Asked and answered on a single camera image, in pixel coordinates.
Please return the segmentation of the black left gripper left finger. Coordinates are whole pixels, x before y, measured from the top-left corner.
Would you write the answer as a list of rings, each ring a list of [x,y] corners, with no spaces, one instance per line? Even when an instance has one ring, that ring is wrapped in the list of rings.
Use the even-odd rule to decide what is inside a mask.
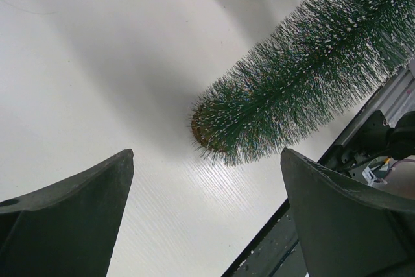
[[[134,176],[125,149],[1,202],[2,276],[106,276]]]

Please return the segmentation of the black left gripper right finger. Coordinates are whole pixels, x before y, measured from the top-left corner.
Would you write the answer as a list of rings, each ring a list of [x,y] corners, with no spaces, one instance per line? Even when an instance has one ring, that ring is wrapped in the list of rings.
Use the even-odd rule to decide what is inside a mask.
[[[293,149],[283,149],[281,170],[309,276],[414,275],[414,200]]]

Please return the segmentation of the small green bottlebrush christmas tree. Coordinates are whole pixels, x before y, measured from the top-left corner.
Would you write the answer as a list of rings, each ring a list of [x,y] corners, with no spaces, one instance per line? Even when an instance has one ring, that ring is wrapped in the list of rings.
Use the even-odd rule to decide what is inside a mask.
[[[202,93],[204,154],[251,163],[306,139],[414,58],[414,0],[303,0]]]

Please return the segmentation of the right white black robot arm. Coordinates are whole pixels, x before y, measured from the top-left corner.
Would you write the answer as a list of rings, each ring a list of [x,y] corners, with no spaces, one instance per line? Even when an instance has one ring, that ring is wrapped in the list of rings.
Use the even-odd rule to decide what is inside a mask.
[[[404,162],[413,162],[414,112],[403,114],[390,126],[376,110],[343,143],[335,143],[318,161],[324,167],[366,183],[386,184],[387,176]]]

